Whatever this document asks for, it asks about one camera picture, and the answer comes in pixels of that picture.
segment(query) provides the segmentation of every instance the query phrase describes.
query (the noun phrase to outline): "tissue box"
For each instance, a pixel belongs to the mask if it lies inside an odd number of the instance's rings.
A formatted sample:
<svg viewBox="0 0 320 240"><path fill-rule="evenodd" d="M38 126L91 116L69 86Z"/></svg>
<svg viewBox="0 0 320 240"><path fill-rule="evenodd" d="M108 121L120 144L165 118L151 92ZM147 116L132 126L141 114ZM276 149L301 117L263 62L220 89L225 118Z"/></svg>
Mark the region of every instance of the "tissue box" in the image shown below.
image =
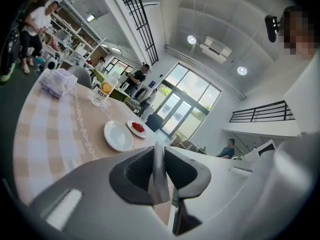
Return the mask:
<svg viewBox="0 0 320 240"><path fill-rule="evenodd" d="M78 78L73 74L64 68L59 68L44 71L39 82L41 87L47 92L57 98L61 98L74 88L77 81Z"/></svg>

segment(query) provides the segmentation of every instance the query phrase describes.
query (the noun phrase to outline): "shoe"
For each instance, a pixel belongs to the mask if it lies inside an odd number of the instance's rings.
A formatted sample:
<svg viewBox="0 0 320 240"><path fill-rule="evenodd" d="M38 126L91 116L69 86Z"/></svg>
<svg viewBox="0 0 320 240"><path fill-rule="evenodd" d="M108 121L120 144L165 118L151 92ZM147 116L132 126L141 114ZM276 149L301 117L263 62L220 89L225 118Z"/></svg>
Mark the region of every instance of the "shoe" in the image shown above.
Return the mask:
<svg viewBox="0 0 320 240"><path fill-rule="evenodd" d="M35 64L34 64L34 61L33 61L33 59L31 58L31 57L28 57L27 59L26 59L26 61L28 62L28 64L31 66L31 67L33 67Z"/></svg>
<svg viewBox="0 0 320 240"><path fill-rule="evenodd" d="M25 65L22 65L22 69L23 69L23 72L25 74L29 74L30 73L30 69L28 68L28 65L25 64Z"/></svg>

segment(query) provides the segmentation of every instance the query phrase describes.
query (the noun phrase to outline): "air conditioner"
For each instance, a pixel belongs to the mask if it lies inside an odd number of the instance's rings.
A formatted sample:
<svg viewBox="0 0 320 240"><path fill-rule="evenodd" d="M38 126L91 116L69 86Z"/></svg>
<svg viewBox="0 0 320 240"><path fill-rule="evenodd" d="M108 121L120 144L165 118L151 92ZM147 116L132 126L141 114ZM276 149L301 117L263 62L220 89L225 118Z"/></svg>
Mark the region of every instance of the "air conditioner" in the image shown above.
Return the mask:
<svg viewBox="0 0 320 240"><path fill-rule="evenodd" d="M200 48L205 55L220 64L223 64L232 52L229 47L210 36L207 36L205 42L200 44Z"/></svg>

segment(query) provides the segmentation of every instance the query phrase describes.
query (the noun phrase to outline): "ceiling light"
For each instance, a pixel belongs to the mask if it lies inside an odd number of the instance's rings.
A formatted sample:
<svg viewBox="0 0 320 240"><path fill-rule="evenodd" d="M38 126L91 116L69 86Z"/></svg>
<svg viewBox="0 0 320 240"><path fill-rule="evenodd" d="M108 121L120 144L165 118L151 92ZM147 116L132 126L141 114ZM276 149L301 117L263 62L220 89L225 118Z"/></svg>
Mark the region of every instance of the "ceiling light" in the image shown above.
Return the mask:
<svg viewBox="0 0 320 240"><path fill-rule="evenodd" d="M237 71L241 76L245 76L248 73L247 69L244 66L238 67Z"/></svg>
<svg viewBox="0 0 320 240"><path fill-rule="evenodd" d="M95 18L92 14L86 19L88 22L92 21Z"/></svg>
<svg viewBox="0 0 320 240"><path fill-rule="evenodd" d="M194 45L197 42L197 39L193 35L188 36L188 42L192 45Z"/></svg>
<svg viewBox="0 0 320 240"><path fill-rule="evenodd" d="M111 49L117 51L118 53L121 53L121 50L119 50L117 48L111 47Z"/></svg>

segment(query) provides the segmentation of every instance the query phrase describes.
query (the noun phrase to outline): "green table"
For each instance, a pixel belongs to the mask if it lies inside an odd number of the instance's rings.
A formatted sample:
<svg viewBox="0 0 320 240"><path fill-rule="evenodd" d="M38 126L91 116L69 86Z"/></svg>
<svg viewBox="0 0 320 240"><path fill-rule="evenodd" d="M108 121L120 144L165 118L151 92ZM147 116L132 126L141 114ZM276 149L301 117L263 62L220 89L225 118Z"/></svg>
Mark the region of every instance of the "green table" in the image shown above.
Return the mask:
<svg viewBox="0 0 320 240"><path fill-rule="evenodd" d="M100 71L98 71L96 69L94 69L92 72L96 76L96 79L100 83L103 83L103 81L106 78L106 75L102 74ZM126 94L124 91L118 89L117 87L110 93L110 97L117 100L117 101L121 101L123 103L125 103L127 100L130 99L130 96L128 94Z"/></svg>

